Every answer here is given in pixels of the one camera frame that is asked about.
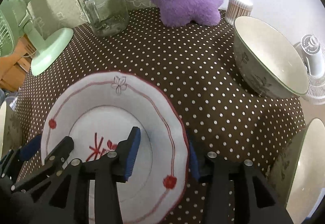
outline polka dot tablecloth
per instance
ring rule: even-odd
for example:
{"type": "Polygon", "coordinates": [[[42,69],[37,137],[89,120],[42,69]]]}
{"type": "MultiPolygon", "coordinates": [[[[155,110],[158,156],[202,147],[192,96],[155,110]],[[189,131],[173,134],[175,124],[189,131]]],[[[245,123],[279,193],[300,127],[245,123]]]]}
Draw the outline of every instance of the polka dot tablecloth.
{"type": "MultiPolygon", "coordinates": [[[[48,70],[26,76],[16,106],[24,141],[42,133],[51,107],[70,85],[97,71],[121,70],[162,90],[207,151],[232,161],[250,159],[265,173],[304,128],[302,109],[298,98],[262,98],[248,87],[235,65],[232,45],[233,28],[223,18],[216,27],[166,28],[157,8],[131,11],[128,28],[110,38],[95,37],[87,24],[78,26],[48,70]]],[[[40,165],[37,153],[21,177],[40,165]]],[[[200,223],[206,186],[189,174],[182,201],[163,223],[200,223]]],[[[230,199],[230,222],[233,205],[230,199]]]]}

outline glass jar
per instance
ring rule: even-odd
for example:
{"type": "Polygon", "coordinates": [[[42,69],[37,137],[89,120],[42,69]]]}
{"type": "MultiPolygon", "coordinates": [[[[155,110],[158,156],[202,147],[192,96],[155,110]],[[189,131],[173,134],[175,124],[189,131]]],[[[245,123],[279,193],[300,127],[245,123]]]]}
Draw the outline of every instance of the glass jar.
{"type": "Polygon", "coordinates": [[[78,0],[78,2],[96,36],[117,34],[129,23],[126,0],[78,0]]]}

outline ceramic dish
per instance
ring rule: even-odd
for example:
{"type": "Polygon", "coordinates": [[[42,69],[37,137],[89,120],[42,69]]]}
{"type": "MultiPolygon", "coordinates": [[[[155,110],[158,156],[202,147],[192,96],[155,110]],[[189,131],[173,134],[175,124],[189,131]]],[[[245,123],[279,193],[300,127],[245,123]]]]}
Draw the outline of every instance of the ceramic dish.
{"type": "MultiPolygon", "coordinates": [[[[141,130],[133,174],[127,183],[117,183],[123,223],[158,223],[183,195],[188,142],[171,103],[137,76],[96,73],[69,87],[45,122],[42,162],[66,135],[74,140],[67,162],[98,159],[125,140],[133,126],[141,130]]],[[[94,187],[92,181],[89,223],[95,223],[94,187]]]]}
{"type": "Polygon", "coordinates": [[[234,55],[244,80],[261,96],[302,96],[309,81],[304,63],[290,42],[269,24],[238,17],[234,55]]]}
{"type": "Polygon", "coordinates": [[[0,157],[22,145],[22,130],[16,113],[4,101],[0,108],[0,157]]]}
{"type": "Polygon", "coordinates": [[[325,127],[320,119],[290,141],[275,161],[269,183],[294,224],[301,224],[313,209],[325,183],[325,127]]]}

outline bowl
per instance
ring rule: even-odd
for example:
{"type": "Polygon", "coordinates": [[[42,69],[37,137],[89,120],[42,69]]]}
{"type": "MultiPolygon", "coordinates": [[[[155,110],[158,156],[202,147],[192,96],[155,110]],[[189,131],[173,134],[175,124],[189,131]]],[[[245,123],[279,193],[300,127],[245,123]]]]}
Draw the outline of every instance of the bowl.
{"type": "Polygon", "coordinates": [[[294,224],[314,208],[325,183],[325,127],[313,119],[287,143],[269,174],[269,183],[294,224]]]}
{"type": "Polygon", "coordinates": [[[0,108],[0,157],[22,145],[22,130],[16,113],[4,101],[0,108]]]}
{"type": "Polygon", "coordinates": [[[243,79],[259,95],[303,96],[309,87],[303,61],[291,43],[262,20],[242,16],[234,23],[234,55],[243,79]]]}

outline cotton swab container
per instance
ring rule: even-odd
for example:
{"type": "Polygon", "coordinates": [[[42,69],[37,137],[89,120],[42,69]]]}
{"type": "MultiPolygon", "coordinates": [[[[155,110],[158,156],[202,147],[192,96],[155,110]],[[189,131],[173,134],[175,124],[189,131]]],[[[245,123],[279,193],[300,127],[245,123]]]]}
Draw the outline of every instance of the cotton swab container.
{"type": "Polygon", "coordinates": [[[253,9],[253,3],[250,0],[229,0],[225,21],[234,25],[236,18],[241,16],[250,16],[253,9]]]}

